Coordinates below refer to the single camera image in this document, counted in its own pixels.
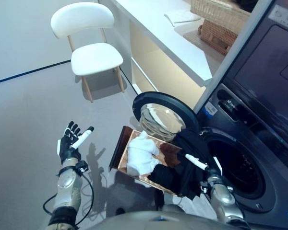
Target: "robot finger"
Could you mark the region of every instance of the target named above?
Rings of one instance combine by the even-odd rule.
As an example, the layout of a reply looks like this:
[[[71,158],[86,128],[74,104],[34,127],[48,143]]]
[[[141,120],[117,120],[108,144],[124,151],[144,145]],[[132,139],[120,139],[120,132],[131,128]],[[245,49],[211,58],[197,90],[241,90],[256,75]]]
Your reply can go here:
[[[68,126],[66,127],[66,129],[64,130],[64,135],[68,135],[70,132],[71,127],[73,126],[74,122],[71,121]]]
[[[78,140],[71,145],[72,148],[77,149],[84,141],[87,139],[87,137],[93,132],[94,127],[89,127],[83,134],[78,136]]]
[[[72,127],[72,129],[71,129],[71,133],[72,133],[72,134],[74,134],[74,132],[75,132],[75,130],[76,130],[77,127],[78,127],[77,124],[74,124],[74,125],[73,125],[73,127]]]
[[[80,128],[77,128],[74,132],[74,135],[78,136],[78,133],[80,132]]]

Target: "white fingertip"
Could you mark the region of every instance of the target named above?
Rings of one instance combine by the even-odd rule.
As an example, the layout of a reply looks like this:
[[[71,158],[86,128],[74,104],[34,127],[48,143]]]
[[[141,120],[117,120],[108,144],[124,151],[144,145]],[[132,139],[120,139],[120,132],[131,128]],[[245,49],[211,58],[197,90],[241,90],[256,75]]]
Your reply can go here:
[[[205,170],[205,168],[208,167],[208,165],[201,163],[197,158],[190,154],[186,154],[185,157],[202,170]]]
[[[58,140],[57,144],[57,155],[60,156],[61,139]]]
[[[213,157],[213,159],[215,159],[216,165],[219,167],[220,171],[221,171],[221,176],[223,175],[223,169],[222,166],[219,162],[219,160],[216,157]]]
[[[91,130],[85,131],[81,136],[78,136],[78,140],[75,143],[73,143],[71,147],[76,150],[91,133],[92,133]]]

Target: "woven basket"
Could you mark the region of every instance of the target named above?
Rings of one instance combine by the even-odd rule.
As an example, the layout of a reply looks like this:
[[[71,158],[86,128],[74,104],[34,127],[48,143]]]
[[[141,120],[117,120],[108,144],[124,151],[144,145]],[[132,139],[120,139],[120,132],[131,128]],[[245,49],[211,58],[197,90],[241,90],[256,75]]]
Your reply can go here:
[[[208,20],[204,20],[203,25],[201,25],[198,29],[199,33],[201,34],[201,39],[223,55],[228,53],[238,36],[225,27],[212,23]]]
[[[239,34],[250,16],[227,0],[192,0],[191,12]]]

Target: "gray floor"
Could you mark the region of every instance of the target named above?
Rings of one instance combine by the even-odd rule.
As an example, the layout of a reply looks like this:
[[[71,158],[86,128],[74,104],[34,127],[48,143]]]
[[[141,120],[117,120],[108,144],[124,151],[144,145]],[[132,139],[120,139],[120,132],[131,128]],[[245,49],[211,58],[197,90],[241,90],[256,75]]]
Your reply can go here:
[[[95,189],[93,211],[82,229],[127,211],[153,210],[153,189],[132,178],[108,171],[108,164],[123,125],[140,130],[133,117],[136,96],[125,80],[120,92],[115,72],[88,78],[95,99],[87,100],[70,63],[0,83],[0,230],[43,230],[49,216],[43,202],[56,192],[60,160],[56,142],[66,125],[75,121],[82,129],[94,126],[93,134],[79,148],[90,167]],[[84,183],[80,219],[89,208],[90,189]],[[215,218],[205,199],[193,202],[168,197],[188,212]]]

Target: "white towel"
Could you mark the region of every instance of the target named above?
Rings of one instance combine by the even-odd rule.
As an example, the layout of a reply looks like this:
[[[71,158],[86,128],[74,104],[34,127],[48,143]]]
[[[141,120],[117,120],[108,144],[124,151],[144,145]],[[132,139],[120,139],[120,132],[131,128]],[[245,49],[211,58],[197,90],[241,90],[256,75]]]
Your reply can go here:
[[[154,141],[148,139],[148,134],[143,131],[128,145],[127,174],[131,176],[151,173],[159,160],[153,158],[159,154],[159,149]]]
[[[173,26],[177,23],[186,23],[200,20],[200,16],[187,10],[170,11],[164,14]]]

